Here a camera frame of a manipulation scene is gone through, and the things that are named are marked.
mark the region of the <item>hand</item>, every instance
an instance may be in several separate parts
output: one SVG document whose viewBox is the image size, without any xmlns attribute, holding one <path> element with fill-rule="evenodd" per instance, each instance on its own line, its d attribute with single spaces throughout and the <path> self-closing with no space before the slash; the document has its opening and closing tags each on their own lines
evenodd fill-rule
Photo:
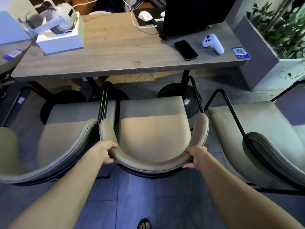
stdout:
<svg viewBox="0 0 305 229">
<path fill-rule="evenodd" d="M 104 159 L 103 165 L 107 165 L 109 163 L 114 162 L 113 158 L 109 157 L 108 150 L 110 150 L 111 148 L 115 148 L 117 146 L 118 144 L 110 140 L 100 140 L 94 146 L 92 146 L 90 150 L 94 150 L 100 153 L 101 157 Z"/>
<path fill-rule="evenodd" d="M 194 157 L 194 161 L 192 163 L 186 163 L 185 165 L 182 166 L 182 168 L 195 168 L 200 171 L 196 154 L 207 153 L 208 152 L 207 148 L 204 146 L 193 145 L 193 146 L 188 146 L 185 149 L 185 152 L 189 153 L 192 157 Z"/>
</svg>

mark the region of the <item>potted plant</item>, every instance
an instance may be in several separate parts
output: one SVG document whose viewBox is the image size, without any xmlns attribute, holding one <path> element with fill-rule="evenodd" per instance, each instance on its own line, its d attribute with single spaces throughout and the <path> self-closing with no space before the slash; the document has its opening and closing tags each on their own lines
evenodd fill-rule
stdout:
<svg viewBox="0 0 305 229">
<path fill-rule="evenodd" d="M 287 13 L 293 1 L 276 11 L 254 4 L 234 29 L 251 57 L 240 70 L 252 91 L 283 90 L 305 75 L 305 5 Z"/>
</svg>

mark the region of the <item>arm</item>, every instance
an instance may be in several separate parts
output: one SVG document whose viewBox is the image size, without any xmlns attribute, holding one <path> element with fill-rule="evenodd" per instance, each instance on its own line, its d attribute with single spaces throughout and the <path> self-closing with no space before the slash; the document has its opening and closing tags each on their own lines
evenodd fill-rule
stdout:
<svg viewBox="0 0 305 229">
<path fill-rule="evenodd" d="M 194 163 L 184 167 L 201 171 L 227 229 L 304 229 L 291 215 L 231 174 L 206 147 L 185 149 Z"/>
<path fill-rule="evenodd" d="M 111 141 L 91 147 L 64 177 L 25 209 L 10 225 L 15 228 L 73 229 L 102 164 L 113 162 Z"/>
</svg>

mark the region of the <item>smartphone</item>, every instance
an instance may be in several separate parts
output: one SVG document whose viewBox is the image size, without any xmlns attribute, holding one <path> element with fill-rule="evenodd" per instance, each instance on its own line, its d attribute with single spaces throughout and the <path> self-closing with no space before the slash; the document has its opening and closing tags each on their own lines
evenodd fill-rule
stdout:
<svg viewBox="0 0 305 229">
<path fill-rule="evenodd" d="M 185 61 L 190 61 L 198 58 L 196 51 L 194 51 L 194 49 L 185 40 L 175 42 L 173 45 Z"/>
</svg>

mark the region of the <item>laptop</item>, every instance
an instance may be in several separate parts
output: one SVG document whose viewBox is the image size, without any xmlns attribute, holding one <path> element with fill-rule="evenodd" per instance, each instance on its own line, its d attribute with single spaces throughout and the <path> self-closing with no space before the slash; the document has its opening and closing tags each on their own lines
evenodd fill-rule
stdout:
<svg viewBox="0 0 305 229">
<path fill-rule="evenodd" d="M 221 23 L 236 0 L 166 0 L 164 21 L 155 21 L 160 38 L 191 34 Z"/>
</svg>

